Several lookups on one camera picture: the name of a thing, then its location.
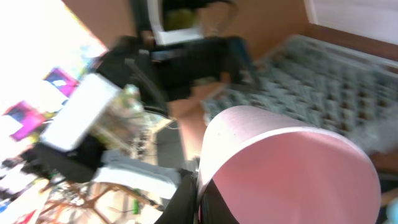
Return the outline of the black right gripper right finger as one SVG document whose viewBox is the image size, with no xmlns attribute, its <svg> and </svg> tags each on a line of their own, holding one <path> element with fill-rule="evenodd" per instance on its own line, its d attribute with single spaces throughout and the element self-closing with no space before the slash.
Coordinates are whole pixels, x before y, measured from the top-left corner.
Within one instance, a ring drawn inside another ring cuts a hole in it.
<svg viewBox="0 0 398 224">
<path fill-rule="evenodd" d="M 201 198 L 200 223 L 239 224 L 213 180 L 209 182 Z"/>
</svg>

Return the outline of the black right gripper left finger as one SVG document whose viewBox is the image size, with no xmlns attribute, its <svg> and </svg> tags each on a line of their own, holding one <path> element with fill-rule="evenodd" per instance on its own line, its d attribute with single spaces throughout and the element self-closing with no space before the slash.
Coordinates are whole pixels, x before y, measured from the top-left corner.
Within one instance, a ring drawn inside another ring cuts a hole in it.
<svg viewBox="0 0 398 224">
<path fill-rule="evenodd" d="M 197 178 L 193 172 L 178 170 L 181 183 L 164 212 L 154 224 L 192 224 L 197 200 Z"/>
</svg>

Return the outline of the pink plastic cup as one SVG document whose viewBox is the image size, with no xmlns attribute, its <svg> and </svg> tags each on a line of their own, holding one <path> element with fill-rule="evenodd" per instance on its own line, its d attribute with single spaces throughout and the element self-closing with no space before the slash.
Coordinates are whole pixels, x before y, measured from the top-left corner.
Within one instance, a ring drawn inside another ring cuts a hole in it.
<svg viewBox="0 0 398 224">
<path fill-rule="evenodd" d="M 198 198 L 215 184 L 239 223 L 374 224 L 381 187 L 344 136 L 253 106 L 216 115 L 203 138 Z"/>
</svg>

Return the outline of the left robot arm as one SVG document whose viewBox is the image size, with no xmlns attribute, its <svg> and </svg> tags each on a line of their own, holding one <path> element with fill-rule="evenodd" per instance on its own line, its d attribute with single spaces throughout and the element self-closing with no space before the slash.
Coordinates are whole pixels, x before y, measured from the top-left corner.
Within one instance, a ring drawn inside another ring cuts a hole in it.
<svg viewBox="0 0 398 224">
<path fill-rule="evenodd" d="M 198 13 L 211 1 L 130 1 L 136 36 L 120 37 L 92 71 L 120 89 L 137 86 L 144 110 L 165 117 L 169 102 L 188 98 L 199 80 L 220 81 L 222 73 L 228 73 L 234 85 L 258 89 L 245 41 L 218 35 L 238 13 L 234 1 L 225 3 L 227 16 L 207 36 Z"/>
</svg>

